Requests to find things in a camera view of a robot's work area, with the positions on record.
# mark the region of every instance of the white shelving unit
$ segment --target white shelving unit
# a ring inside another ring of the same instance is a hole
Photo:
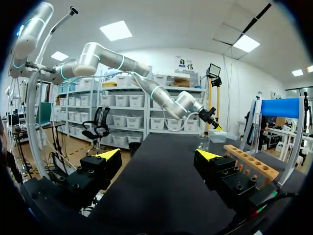
[[[66,116],[67,116],[67,118],[58,118],[59,120],[66,122],[65,127],[66,127],[66,130],[67,130],[67,131],[62,131],[59,128],[58,129],[59,132],[67,134],[67,136],[71,136],[71,137],[75,137],[75,138],[78,138],[78,139],[81,139],[81,140],[84,140],[84,141],[91,142],[91,140],[88,140],[85,137],[82,137],[82,136],[79,136],[79,135],[74,135],[74,134],[69,132],[69,126],[72,123],[73,124],[82,125],[83,122],[82,121],[69,120],[68,119],[68,112],[69,111],[86,112],[86,113],[89,113],[89,120],[93,120],[94,119],[94,112],[93,112],[93,110],[96,109],[96,105],[92,105],[92,103],[94,102],[96,104],[96,102],[95,102],[93,97],[95,97],[97,95],[97,93],[98,93],[98,90],[95,89],[95,88],[99,87],[98,84],[99,84],[99,82],[93,80],[91,82],[91,86],[90,86],[89,90],[81,90],[81,89],[77,90],[77,89],[75,89],[74,91],[69,91],[70,86],[65,86],[65,89],[67,90],[66,92],[55,94],[55,97],[62,95],[67,100],[67,104],[64,105],[64,106],[60,106],[60,105],[54,105],[53,106],[53,108],[60,108],[62,111],[65,111],[66,112]],[[76,105],[72,105],[71,106],[71,105],[68,105],[68,98],[69,97],[75,96],[75,95],[77,95],[77,97],[79,97],[82,94],[85,94],[86,96],[89,95],[89,106],[76,106]]]
[[[147,77],[147,79],[152,80],[152,73],[150,73]],[[178,131],[178,132],[172,132],[167,130],[166,126],[164,126],[163,130],[152,130],[150,126],[150,118],[157,114],[158,117],[163,118],[163,113],[160,108],[154,108],[152,107],[153,101],[150,99],[150,96],[146,95],[141,88],[136,87],[136,86],[127,86],[127,87],[106,87],[102,88],[101,83],[97,85],[97,90],[92,89],[93,86],[91,86],[90,90],[78,90],[78,91],[67,91],[64,93],[60,93],[57,95],[63,95],[64,97],[68,98],[72,96],[73,94],[89,94],[90,96],[90,106],[56,106],[56,107],[61,107],[63,110],[66,110],[67,118],[64,118],[64,121],[66,121],[66,128],[69,130],[69,126],[72,123],[82,125],[83,122],[81,121],[72,121],[68,119],[68,112],[69,111],[74,111],[74,109],[80,110],[80,112],[89,112],[89,120],[94,119],[94,112],[93,109],[96,109],[100,106],[100,95],[101,94],[113,94],[113,95],[119,95],[119,94],[127,94],[127,95],[132,95],[132,94],[143,94],[144,95],[144,107],[117,107],[117,106],[109,106],[110,107],[110,113],[109,114],[117,114],[117,115],[140,115],[143,116],[143,126],[140,129],[129,129],[127,127],[118,127],[114,125],[109,125],[109,129],[111,131],[132,131],[132,132],[141,132],[143,134],[143,139],[145,139],[150,133],[161,133],[161,134],[184,134],[184,135],[198,135],[203,130],[205,129],[205,123],[203,121],[199,121],[199,127],[197,131]],[[171,86],[166,86],[165,89],[172,94],[173,96],[178,96],[178,94],[182,91],[186,91],[191,93],[194,97],[197,98],[203,98],[203,104],[205,108],[207,108],[206,104],[206,94],[207,90],[206,89],[198,89],[198,88],[185,88],[185,87],[171,87]],[[96,94],[96,105],[91,105],[93,100],[93,95]],[[73,135],[71,133],[65,133],[68,136],[72,136],[78,139],[82,139],[85,141],[86,140],[84,137],[80,137],[77,135]],[[126,148],[128,149],[128,146],[117,146],[114,143],[111,144],[104,144],[101,143],[102,145],[107,145],[107,146],[112,146],[112,147],[118,147],[118,148]]]

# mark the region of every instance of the yellow label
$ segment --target yellow label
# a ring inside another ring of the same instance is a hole
[[[98,154],[98,155],[95,155],[95,157],[101,157],[101,158],[105,158],[105,159],[110,159],[117,151],[121,151],[119,148],[115,149],[115,150],[112,150],[112,151],[109,151],[109,152],[106,152],[106,153],[101,153],[101,154]]]
[[[220,155],[217,155],[215,153],[205,152],[205,151],[200,150],[200,149],[196,149],[196,151],[198,151],[208,161],[210,161],[210,159],[215,158],[215,157],[221,157]]]

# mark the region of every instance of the black chair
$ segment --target black chair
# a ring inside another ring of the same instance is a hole
[[[110,111],[110,108],[106,107],[99,107],[94,115],[94,120],[93,121],[84,121],[83,122],[83,127],[86,129],[85,131],[82,132],[84,136],[86,136],[88,139],[92,140],[93,143],[93,148],[88,150],[88,153],[91,150],[96,150],[97,154],[99,153],[100,149],[100,143],[99,140],[102,139],[105,136],[108,136],[110,131],[108,128],[108,125],[106,124],[107,122],[107,116]],[[85,126],[86,123],[90,123],[94,125],[95,127],[93,128],[95,134],[89,130],[88,126]]]

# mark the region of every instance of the white desk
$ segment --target white desk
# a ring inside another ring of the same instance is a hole
[[[291,131],[283,131],[283,130],[277,130],[277,129],[273,129],[273,128],[269,128],[268,132],[271,132],[273,134],[285,137],[283,149],[282,149],[280,156],[279,156],[279,160],[285,161],[286,157],[287,157],[288,147],[289,147],[289,145],[291,145],[291,138],[295,138],[297,134],[294,132],[291,132]],[[313,138],[307,137],[307,136],[302,136],[302,140],[305,140],[307,142],[312,143],[311,149],[309,152],[313,153]]]

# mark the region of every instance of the desk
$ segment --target desk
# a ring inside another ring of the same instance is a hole
[[[224,229],[235,211],[206,187],[194,168],[198,142],[194,136],[150,134],[89,218],[110,227],[152,234],[185,231],[210,235]],[[211,143],[210,151],[223,155],[225,144],[239,147],[240,143],[230,139]],[[286,164],[263,151],[256,158],[279,171],[277,183]],[[305,175],[295,170],[282,190],[298,192],[304,179]],[[274,221],[288,202],[290,199],[273,204],[266,213],[268,221]]]
[[[62,148],[60,146],[60,143],[59,143],[59,134],[58,134],[58,127],[59,126],[63,126],[65,125],[64,122],[54,122],[54,127],[56,129],[56,133],[57,135],[55,136],[54,135],[54,132],[52,131],[52,136],[53,136],[53,146],[54,148],[58,151],[59,154],[62,153]],[[44,126],[43,129],[46,130],[46,129],[50,129],[50,128],[53,128],[53,123],[51,123],[50,125],[47,125],[47,126]],[[23,160],[23,164],[25,166],[25,169],[27,171],[27,173],[29,174],[29,177],[32,178],[30,172],[29,172],[29,168],[27,167],[27,164],[26,164],[26,159],[25,159],[25,155],[23,153],[23,149],[22,149],[22,143],[21,143],[21,140],[20,140],[20,134],[26,134],[27,133],[27,130],[26,129],[22,129],[20,131],[16,131],[16,126],[13,126],[13,129],[12,129],[12,135],[15,137],[15,141],[16,141],[16,146],[17,146],[17,149],[18,149],[18,152],[19,154],[21,155],[22,157],[22,160]]]
[[[268,132],[271,132],[273,134],[280,135],[280,136],[284,137],[283,149],[282,149],[280,156],[279,156],[279,160],[284,162],[286,160],[286,157],[287,157],[288,147],[291,144],[291,138],[292,137],[295,138],[296,133],[291,132],[291,131],[278,130],[278,129],[274,129],[274,128],[269,128]],[[305,140],[305,141],[312,143],[310,152],[313,153],[313,138],[307,137],[307,136],[302,136],[302,140]]]

